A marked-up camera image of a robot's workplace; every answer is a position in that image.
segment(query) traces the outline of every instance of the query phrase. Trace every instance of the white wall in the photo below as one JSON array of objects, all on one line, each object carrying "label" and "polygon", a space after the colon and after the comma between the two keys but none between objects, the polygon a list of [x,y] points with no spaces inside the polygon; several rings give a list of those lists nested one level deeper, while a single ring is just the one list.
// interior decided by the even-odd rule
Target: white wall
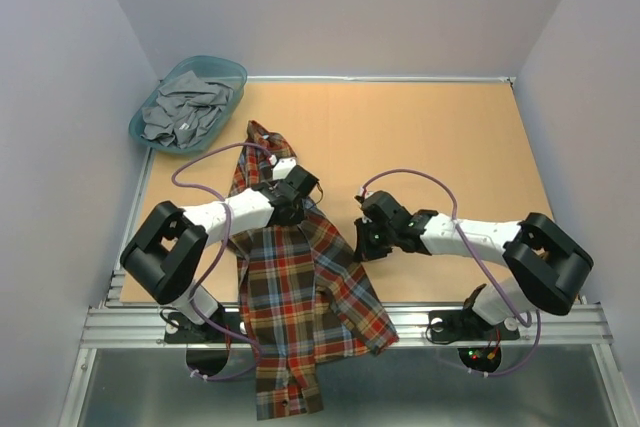
[{"label": "white wall", "polygon": [[153,70],[116,0],[0,0],[0,424],[54,426],[108,285]]},{"label": "white wall", "polygon": [[119,0],[158,76],[214,54],[254,75],[515,75],[559,0]]},{"label": "white wall", "polygon": [[640,405],[640,0],[562,0],[515,92],[558,221],[595,259],[615,350]]}]

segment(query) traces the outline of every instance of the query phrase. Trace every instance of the tabletop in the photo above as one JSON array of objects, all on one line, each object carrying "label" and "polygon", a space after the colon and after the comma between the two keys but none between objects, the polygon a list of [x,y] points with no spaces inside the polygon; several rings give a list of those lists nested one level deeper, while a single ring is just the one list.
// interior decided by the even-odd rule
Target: tabletop
[{"label": "tabletop", "polygon": [[[355,247],[353,222],[361,215],[354,196],[384,170],[411,168],[429,173],[455,193],[458,216],[486,221],[521,220],[529,212],[551,215],[544,188],[506,83],[249,83],[245,96],[212,148],[246,139],[249,120],[279,132],[298,162],[320,179],[318,207]],[[239,149],[194,165],[181,179],[223,193],[231,186]],[[198,205],[214,199],[178,188],[171,174],[186,159],[154,156],[138,222],[159,202]],[[451,212],[449,197],[435,184],[407,174],[385,177],[369,190],[386,190],[411,212]],[[317,200],[318,193],[312,194]],[[211,263],[217,246],[203,255],[198,273]],[[365,264],[383,302],[462,301],[486,279],[473,260],[406,254]],[[490,266],[498,280],[506,268]],[[237,298],[237,268],[226,252],[205,287],[220,301]],[[122,302],[150,296],[128,276]]]}]

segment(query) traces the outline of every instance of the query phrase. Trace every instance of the plastic bin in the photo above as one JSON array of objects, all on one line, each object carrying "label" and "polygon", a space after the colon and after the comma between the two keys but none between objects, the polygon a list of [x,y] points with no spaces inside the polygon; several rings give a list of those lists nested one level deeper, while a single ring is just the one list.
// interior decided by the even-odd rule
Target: plastic bin
[{"label": "plastic bin", "polygon": [[[144,132],[145,123],[142,120],[142,108],[155,105],[156,97],[158,97],[158,89],[165,83],[170,82],[190,70],[192,70],[198,77],[219,80],[221,83],[224,83],[233,89],[233,96],[231,97],[229,104],[227,104],[227,108],[214,121],[211,129],[207,132],[207,135],[200,139],[197,144],[186,149],[180,149],[176,146],[165,147],[158,142],[143,139],[142,133]],[[147,100],[145,100],[144,104],[142,104],[138,109],[131,119],[131,122],[129,122],[129,135],[131,135],[136,142],[161,152],[178,155],[201,154],[206,151],[216,137],[218,137],[224,126],[231,118],[231,114],[233,114],[244,95],[244,85],[246,83],[247,71],[240,64],[208,55],[189,57],[173,68],[173,70],[163,79],[160,85],[158,85],[158,87],[151,93]]]}]

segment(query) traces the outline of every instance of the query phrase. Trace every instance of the pile of gray clothes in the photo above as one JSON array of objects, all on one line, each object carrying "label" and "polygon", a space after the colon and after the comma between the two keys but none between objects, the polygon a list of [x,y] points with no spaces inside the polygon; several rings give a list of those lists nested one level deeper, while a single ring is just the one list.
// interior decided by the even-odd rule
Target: pile of gray clothes
[{"label": "pile of gray clothes", "polygon": [[189,71],[160,87],[157,105],[142,109],[142,137],[180,149],[198,143],[233,95],[231,87],[207,80]]}]

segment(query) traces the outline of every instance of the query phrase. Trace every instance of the plaid fabric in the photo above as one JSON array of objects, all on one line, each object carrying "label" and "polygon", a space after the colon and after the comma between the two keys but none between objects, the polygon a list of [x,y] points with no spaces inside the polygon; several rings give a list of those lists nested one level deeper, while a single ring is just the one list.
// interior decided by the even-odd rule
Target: plaid fabric
[{"label": "plaid fabric", "polygon": [[[255,121],[248,142],[280,157],[295,152]],[[245,147],[230,194],[271,179],[264,154]],[[243,232],[230,248],[238,257],[240,311],[263,349],[256,371],[258,420],[322,410],[316,363],[379,354],[398,340],[351,247],[315,204],[293,227]]]}]

